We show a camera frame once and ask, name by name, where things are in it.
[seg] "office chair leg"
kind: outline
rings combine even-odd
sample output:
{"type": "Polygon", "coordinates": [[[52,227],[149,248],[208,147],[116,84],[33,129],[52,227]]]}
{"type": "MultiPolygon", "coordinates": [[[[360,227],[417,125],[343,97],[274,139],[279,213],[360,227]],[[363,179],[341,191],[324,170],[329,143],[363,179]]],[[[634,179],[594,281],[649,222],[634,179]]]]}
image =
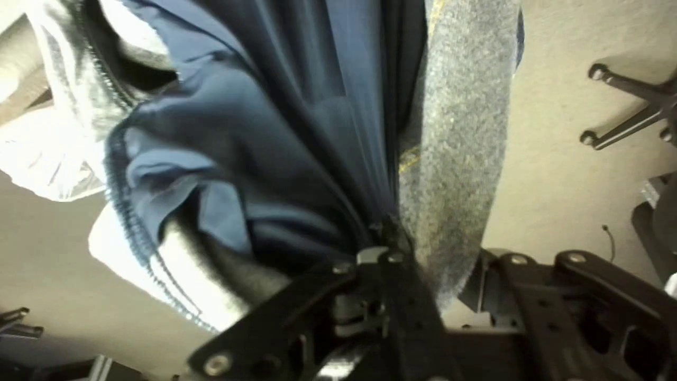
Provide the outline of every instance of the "office chair leg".
{"type": "Polygon", "coordinates": [[[644,110],[633,115],[628,121],[619,124],[618,127],[597,136],[597,132],[586,129],[579,136],[579,143],[586,147],[592,147],[597,151],[615,145],[618,141],[625,141],[649,125],[653,125],[659,118],[668,118],[668,127],[659,132],[659,139],[674,145],[674,107],[677,107],[677,84],[668,84],[665,88],[648,85],[628,76],[619,76],[612,73],[607,67],[594,63],[588,73],[592,80],[607,84],[609,88],[615,88],[625,94],[633,94],[634,97],[640,97],[648,102],[644,110]]]}
{"type": "Polygon", "coordinates": [[[628,76],[619,76],[619,75],[612,73],[609,67],[602,67],[602,63],[594,63],[588,71],[588,76],[590,76],[590,80],[600,80],[600,84],[615,88],[625,94],[633,94],[634,97],[640,97],[646,102],[663,102],[663,97],[665,97],[665,94],[657,88],[628,79],[628,76]]]}

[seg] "bolt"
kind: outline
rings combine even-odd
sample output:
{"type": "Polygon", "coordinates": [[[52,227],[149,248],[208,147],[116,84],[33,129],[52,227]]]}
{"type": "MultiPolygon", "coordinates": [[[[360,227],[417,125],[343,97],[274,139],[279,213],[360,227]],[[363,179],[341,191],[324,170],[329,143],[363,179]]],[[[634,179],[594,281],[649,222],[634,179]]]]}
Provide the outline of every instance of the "bolt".
{"type": "Polygon", "coordinates": [[[509,262],[517,268],[524,268],[529,260],[524,256],[512,256],[509,262]]]}
{"type": "Polygon", "coordinates": [[[571,262],[586,262],[586,256],[582,256],[582,255],[568,255],[568,260],[571,260],[571,262]]]}
{"type": "Polygon", "coordinates": [[[205,363],[205,376],[208,377],[221,377],[231,373],[233,358],[229,353],[216,353],[205,363]]]}
{"type": "Polygon", "coordinates": [[[334,273],[336,276],[345,276],[345,273],[351,273],[355,268],[351,262],[338,262],[334,264],[334,273]]]}

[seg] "black metal frame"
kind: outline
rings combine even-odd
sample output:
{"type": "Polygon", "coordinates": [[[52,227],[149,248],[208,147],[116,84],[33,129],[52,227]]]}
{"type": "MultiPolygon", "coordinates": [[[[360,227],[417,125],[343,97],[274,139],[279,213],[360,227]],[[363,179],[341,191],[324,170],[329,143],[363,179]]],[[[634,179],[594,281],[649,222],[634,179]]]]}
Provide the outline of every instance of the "black metal frame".
{"type": "Polygon", "coordinates": [[[677,380],[677,304],[588,253],[555,268],[484,255],[461,295],[488,332],[442,329],[405,255],[316,270],[194,352],[204,380],[314,380],[361,348],[349,380],[677,380]]]}

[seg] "leg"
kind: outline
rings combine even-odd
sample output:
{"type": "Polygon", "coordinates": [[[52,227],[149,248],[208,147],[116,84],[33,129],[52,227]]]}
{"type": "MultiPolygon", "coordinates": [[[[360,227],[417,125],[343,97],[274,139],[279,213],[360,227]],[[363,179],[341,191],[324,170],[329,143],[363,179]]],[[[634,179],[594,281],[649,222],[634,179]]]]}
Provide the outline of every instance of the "leg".
{"type": "Polygon", "coordinates": [[[639,80],[633,80],[633,79],[626,79],[626,76],[619,76],[619,75],[614,75],[602,63],[594,63],[590,69],[588,76],[592,80],[602,80],[609,88],[615,88],[615,89],[619,89],[625,94],[633,94],[634,97],[640,97],[640,100],[648,100],[648,102],[663,102],[667,97],[657,88],[648,85],[648,84],[639,84],[639,80]]]}
{"type": "Polygon", "coordinates": [[[653,125],[659,118],[663,118],[659,107],[648,107],[602,136],[597,136],[592,129],[583,132],[579,136],[579,143],[592,147],[594,151],[600,151],[605,147],[615,145],[618,141],[625,141],[625,139],[653,125]]]}

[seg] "gray fabric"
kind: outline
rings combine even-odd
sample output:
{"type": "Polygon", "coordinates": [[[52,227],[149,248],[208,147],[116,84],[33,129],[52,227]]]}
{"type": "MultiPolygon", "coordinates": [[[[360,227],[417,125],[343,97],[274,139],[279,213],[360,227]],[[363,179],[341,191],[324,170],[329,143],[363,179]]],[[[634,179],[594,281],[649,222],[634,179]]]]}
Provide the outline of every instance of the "gray fabric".
{"type": "Polygon", "coordinates": [[[445,310],[466,285],[502,173],[519,0],[437,0],[424,104],[424,139],[401,161],[401,214],[445,310]]]}

